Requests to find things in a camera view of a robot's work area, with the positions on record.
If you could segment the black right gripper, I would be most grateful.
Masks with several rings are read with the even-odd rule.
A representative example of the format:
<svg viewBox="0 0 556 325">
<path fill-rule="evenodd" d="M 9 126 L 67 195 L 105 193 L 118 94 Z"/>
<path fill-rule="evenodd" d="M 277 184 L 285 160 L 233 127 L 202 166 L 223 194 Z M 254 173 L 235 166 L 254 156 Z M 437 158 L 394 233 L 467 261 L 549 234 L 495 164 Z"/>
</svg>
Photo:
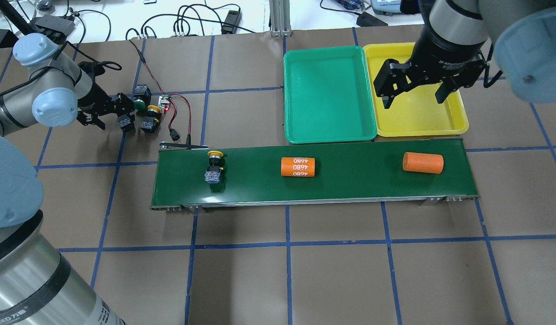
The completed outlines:
<svg viewBox="0 0 556 325">
<path fill-rule="evenodd" d="M 374 80 L 375 94 L 382 99 L 384 109 L 390 109 L 398 95 L 414 89 L 414 82 L 441 82 L 435 98 L 438 104 L 443 104 L 459 87 L 471 87 L 478 80 L 486 68 L 480 49 L 483 44 L 459 45 L 435 32 L 422 32 L 415 43 L 411 63 L 400 63 L 393 58 L 383 62 Z"/>
</svg>

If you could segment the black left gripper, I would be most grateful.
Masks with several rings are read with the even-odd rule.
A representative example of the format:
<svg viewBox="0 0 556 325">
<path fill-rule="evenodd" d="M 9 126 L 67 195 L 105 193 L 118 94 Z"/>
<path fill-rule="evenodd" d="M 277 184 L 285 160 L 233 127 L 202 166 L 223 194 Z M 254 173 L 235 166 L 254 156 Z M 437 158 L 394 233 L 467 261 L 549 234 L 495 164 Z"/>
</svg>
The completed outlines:
<svg viewBox="0 0 556 325">
<path fill-rule="evenodd" d="M 82 78 L 78 85 L 90 86 L 87 92 L 78 98 L 77 120 L 83 126 L 95 125 L 101 130 L 106 130 L 105 123 L 99 116 L 108 114 L 131 114 L 135 111 L 134 102 L 123 93 L 116 94 L 113 98 L 109 97 L 101 87 L 98 86 L 92 77 Z"/>
</svg>

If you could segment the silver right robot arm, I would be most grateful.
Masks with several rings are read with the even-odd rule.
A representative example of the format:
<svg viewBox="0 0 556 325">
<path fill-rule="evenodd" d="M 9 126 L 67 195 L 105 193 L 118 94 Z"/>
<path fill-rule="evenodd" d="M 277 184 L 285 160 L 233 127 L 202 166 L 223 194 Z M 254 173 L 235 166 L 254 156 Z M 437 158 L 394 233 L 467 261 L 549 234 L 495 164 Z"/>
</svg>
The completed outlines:
<svg viewBox="0 0 556 325">
<path fill-rule="evenodd" d="M 383 62 L 373 86 L 384 109 L 402 93 L 439 84 L 437 103 L 484 74 L 502 75 L 517 98 L 556 102 L 556 0 L 402 0 L 424 27 L 408 61 Z"/>
</svg>

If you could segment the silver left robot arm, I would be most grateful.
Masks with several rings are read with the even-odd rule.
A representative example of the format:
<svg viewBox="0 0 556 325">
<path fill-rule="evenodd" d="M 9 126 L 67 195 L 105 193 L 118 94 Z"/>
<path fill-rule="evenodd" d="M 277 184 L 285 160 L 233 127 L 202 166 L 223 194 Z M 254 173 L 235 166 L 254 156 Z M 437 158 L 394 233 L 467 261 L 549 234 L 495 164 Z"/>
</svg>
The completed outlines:
<svg viewBox="0 0 556 325">
<path fill-rule="evenodd" d="M 45 192 L 43 230 L 129 325 L 410 325 L 402 202 L 150 211 L 158 143 L 117 126 L 39 126 L 8 140 L 38 162 L 85 167 L 11 171 L 0 202 Z"/>
</svg>

